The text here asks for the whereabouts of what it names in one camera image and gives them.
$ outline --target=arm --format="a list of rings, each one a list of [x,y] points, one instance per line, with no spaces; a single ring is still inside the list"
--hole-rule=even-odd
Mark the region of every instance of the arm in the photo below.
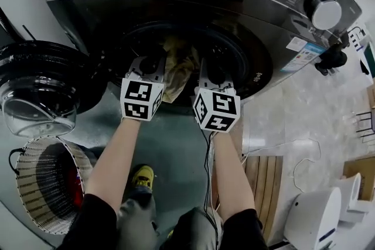
[[[86,193],[101,198],[116,213],[130,172],[140,124],[133,119],[122,120],[87,183]]]
[[[254,195],[229,133],[218,133],[213,142],[220,212],[225,222],[237,213],[254,209]]]

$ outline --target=wicker basket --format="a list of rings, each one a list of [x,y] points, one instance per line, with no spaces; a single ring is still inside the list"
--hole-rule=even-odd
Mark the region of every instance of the wicker basket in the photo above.
[[[41,230],[50,234],[66,234],[77,214],[59,162],[59,157],[67,151],[77,168],[84,194],[93,165],[78,145],[55,136],[44,136],[9,154],[9,164],[16,174],[18,193],[26,212]],[[20,155],[13,168],[11,156],[16,152]]]

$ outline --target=beige cloth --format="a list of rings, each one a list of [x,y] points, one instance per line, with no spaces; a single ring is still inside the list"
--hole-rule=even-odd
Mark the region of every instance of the beige cloth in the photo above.
[[[168,52],[164,72],[163,101],[173,103],[194,71],[199,71],[198,53],[192,44],[177,36],[168,36],[163,48]]]

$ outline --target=cube with black and white markers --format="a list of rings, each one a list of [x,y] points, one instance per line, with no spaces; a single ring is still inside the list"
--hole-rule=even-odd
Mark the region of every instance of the cube with black and white markers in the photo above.
[[[121,111],[124,118],[150,121],[162,102],[164,84],[122,79]]]
[[[200,88],[193,109],[200,128],[229,132],[241,116],[239,96]]]

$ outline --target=washing machine opening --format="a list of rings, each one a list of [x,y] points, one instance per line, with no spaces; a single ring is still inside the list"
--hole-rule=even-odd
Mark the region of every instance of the washing machine opening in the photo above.
[[[207,61],[213,83],[223,83],[229,74],[235,88],[239,88],[251,73],[245,49],[237,37],[217,26],[146,23],[127,33],[116,49],[114,83],[121,86],[122,78],[136,57],[162,56],[167,52],[163,100],[190,106],[194,88],[198,86],[202,58]]]

